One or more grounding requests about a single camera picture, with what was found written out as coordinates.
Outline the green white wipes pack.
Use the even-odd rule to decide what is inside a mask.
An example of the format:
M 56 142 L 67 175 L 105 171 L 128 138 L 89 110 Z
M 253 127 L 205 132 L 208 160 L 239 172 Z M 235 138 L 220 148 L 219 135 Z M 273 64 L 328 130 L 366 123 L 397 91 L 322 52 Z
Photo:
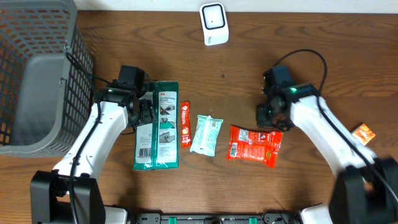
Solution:
M 152 82 L 142 97 L 150 100 L 156 122 L 136 129 L 134 170 L 178 168 L 177 81 Z

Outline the red coffee stick sachet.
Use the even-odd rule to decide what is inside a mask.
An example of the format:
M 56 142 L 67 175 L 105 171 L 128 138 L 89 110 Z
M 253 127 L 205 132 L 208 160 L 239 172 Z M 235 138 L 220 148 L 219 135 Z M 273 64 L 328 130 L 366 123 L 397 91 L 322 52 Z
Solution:
M 182 122 L 182 147 L 191 146 L 191 132 L 190 132 L 190 102 L 184 101 L 181 103 L 181 122 Z

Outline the red candy bag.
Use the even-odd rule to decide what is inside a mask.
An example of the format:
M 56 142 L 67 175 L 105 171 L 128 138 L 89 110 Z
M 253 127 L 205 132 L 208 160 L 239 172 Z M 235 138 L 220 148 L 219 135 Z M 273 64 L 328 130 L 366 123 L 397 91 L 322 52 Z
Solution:
M 274 168 L 283 134 L 278 131 L 256 132 L 231 126 L 227 159 L 261 161 Z

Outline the mint green tissue pack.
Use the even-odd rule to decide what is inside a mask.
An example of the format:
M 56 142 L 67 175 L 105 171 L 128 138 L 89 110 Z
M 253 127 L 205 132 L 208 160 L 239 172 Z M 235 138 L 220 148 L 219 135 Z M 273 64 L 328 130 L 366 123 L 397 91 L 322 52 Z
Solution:
M 190 146 L 190 152 L 214 157 L 216 142 L 223 120 L 212 118 L 210 115 L 198 115 L 197 118 L 197 127 Z

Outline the small orange tissue pack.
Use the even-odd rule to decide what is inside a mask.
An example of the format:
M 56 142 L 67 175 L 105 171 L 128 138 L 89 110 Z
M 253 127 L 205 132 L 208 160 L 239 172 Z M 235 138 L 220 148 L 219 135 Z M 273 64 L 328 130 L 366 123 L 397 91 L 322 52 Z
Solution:
M 364 146 L 376 136 L 376 134 L 364 123 L 359 125 L 351 134 Z

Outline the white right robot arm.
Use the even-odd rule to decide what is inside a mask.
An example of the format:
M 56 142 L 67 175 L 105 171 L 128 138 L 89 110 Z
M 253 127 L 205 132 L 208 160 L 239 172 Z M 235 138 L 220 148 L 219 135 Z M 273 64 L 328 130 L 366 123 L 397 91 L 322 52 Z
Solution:
M 335 175 L 328 204 L 304 208 L 301 223 L 394 223 L 397 221 L 397 161 L 381 159 L 360 144 L 311 84 L 272 85 L 257 109 L 257 123 L 288 131 L 301 129 Z

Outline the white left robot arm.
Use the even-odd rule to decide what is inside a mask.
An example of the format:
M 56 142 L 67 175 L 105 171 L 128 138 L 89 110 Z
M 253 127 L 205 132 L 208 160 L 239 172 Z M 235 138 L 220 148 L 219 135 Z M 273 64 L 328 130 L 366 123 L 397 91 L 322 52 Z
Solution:
M 98 186 L 104 163 L 127 128 L 156 121 L 153 101 L 134 90 L 106 87 L 65 157 L 30 183 L 32 223 L 130 223 L 127 209 L 103 203 Z

